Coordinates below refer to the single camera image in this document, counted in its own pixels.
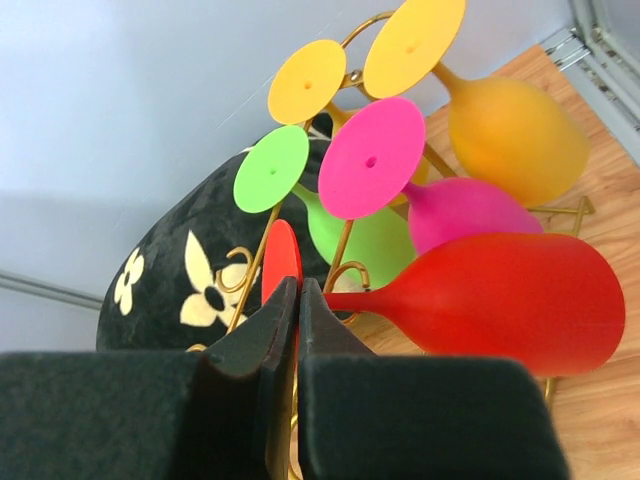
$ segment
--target wooden floor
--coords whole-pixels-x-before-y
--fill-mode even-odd
[[[582,124],[591,139],[589,164],[578,184],[553,202],[576,207],[589,195],[596,214],[580,237],[596,247],[618,275],[626,298],[627,326],[618,351],[588,375],[562,379],[553,405],[558,435],[577,480],[640,479],[640,170],[540,47],[496,72],[544,88]],[[428,119],[428,138],[457,167],[447,133],[447,108]],[[571,216],[541,217],[568,230]],[[379,354],[415,354],[418,348],[382,318],[359,318],[354,332]]]

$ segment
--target beige flower print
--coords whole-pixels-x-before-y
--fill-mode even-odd
[[[139,253],[140,247],[136,247],[131,252],[113,290],[113,301],[120,306],[120,313],[123,316],[131,313],[133,308],[133,285],[140,280],[144,271],[144,257]]]
[[[215,273],[211,270],[209,259],[198,238],[191,230],[187,236],[184,264],[189,281],[196,293],[189,295],[184,301],[180,310],[180,323],[192,327],[209,327],[216,320],[216,317],[219,317],[222,323],[228,327],[236,311],[242,290],[225,293],[216,287]],[[247,265],[244,263],[227,265],[221,271],[222,281],[225,285],[235,285],[242,279],[246,271]],[[240,315],[238,324],[246,319],[245,315]]]

